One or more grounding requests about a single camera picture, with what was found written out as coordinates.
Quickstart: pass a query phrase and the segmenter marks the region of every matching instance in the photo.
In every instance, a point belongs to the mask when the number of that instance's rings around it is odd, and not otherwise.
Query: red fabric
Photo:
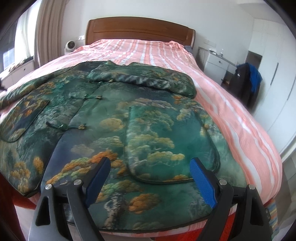
[[[33,204],[28,198],[23,197],[16,191],[9,182],[0,173],[0,215],[1,218],[7,223],[12,232],[18,237],[19,240],[25,241],[25,237],[20,228],[20,223],[15,210],[15,205],[30,209],[35,209],[36,205]]]
[[[235,213],[228,217],[223,233],[221,235],[220,241],[227,241],[230,235],[234,218],[235,218]],[[190,231],[184,234],[157,237],[155,241],[196,241],[196,239],[198,238],[201,232],[202,232],[202,229],[198,229],[198,230]]]

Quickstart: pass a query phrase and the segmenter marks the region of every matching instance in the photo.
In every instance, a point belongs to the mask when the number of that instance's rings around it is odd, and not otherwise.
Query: nightstand
[[[211,53],[207,49],[199,49],[202,70],[206,76],[221,85],[226,72],[235,73],[236,66],[230,61]]]

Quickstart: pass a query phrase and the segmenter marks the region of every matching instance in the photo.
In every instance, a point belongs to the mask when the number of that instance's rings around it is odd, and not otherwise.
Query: pink striped bedsheet
[[[119,65],[127,65],[132,62],[150,64],[189,75],[197,90],[195,100],[205,108],[220,128],[234,159],[243,169],[247,183],[256,185],[263,203],[277,194],[281,185],[282,162],[270,137],[243,105],[208,78],[198,68],[194,57],[176,42],[102,39],[45,64],[11,86],[8,92],[29,80],[62,68],[85,61],[107,60]],[[2,111],[0,121],[12,107],[13,105]],[[194,230],[203,225],[202,222],[197,223],[178,229],[173,233]]]

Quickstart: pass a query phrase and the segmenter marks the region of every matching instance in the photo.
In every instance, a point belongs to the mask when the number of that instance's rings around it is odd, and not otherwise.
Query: headboard
[[[100,39],[140,39],[169,42],[193,47],[195,30],[186,26],[153,18],[109,17],[89,21],[85,44]]]

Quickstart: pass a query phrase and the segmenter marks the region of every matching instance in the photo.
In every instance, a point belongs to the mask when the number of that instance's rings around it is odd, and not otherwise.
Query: curtain
[[[37,0],[17,21],[15,32],[15,63],[34,55],[35,28],[41,0]]]
[[[35,69],[61,53],[62,20],[67,0],[42,0],[35,31]]]

